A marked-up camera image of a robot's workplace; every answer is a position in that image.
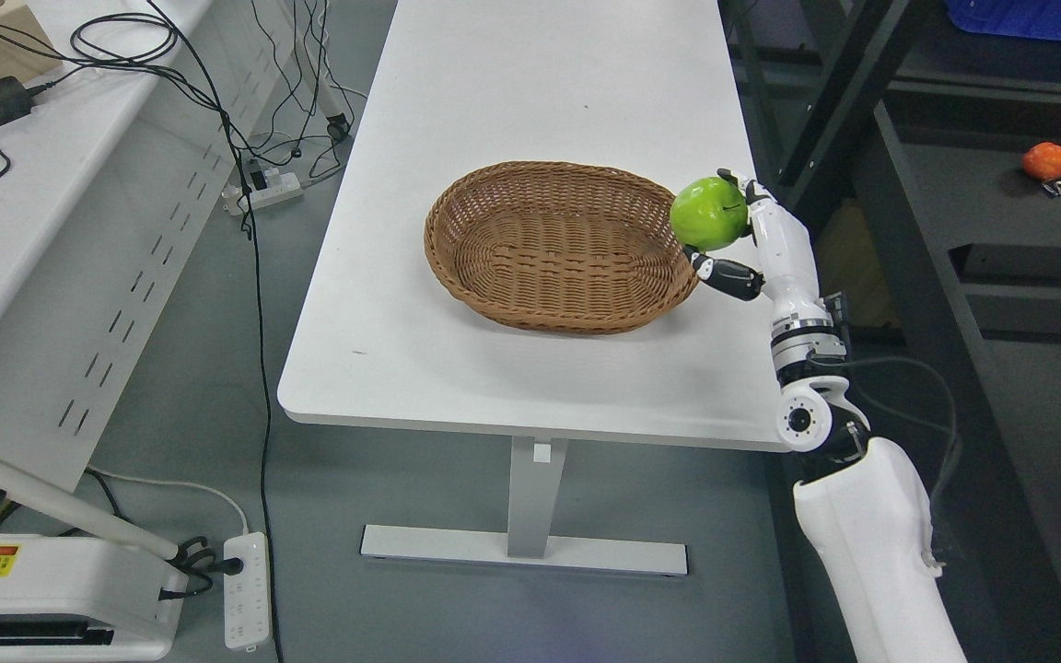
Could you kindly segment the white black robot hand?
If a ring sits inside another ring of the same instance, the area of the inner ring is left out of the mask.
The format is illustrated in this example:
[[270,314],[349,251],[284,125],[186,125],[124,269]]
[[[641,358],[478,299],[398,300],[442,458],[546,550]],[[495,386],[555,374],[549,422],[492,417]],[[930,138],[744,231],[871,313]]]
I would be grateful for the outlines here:
[[775,302],[775,330],[790,332],[808,326],[830,326],[804,224],[785,210],[765,186],[753,178],[720,169],[716,176],[737,184],[749,210],[750,238],[761,267],[753,269],[711,252],[682,245],[695,276],[730,297],[751,301],[766,295]]

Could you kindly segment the white robot base unit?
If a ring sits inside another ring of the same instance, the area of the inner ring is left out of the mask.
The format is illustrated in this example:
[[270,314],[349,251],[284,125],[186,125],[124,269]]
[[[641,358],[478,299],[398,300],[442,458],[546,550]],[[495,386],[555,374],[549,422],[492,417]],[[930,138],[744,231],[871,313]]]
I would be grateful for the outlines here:
[[0,534],[0,662],[159,660],[187,587],[182,571],[143,549]]

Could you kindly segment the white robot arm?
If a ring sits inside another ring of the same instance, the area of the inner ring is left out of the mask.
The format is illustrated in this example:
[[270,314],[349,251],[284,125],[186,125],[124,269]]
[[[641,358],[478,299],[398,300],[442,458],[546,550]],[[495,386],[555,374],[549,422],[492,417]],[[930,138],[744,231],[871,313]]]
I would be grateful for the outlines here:
[[940,598],[932,506],[908,453],[849,400],[841,294],[775,322],[778,441],[804,477],[792,488],[801,531],[834,589],[859,662],[963,662]]

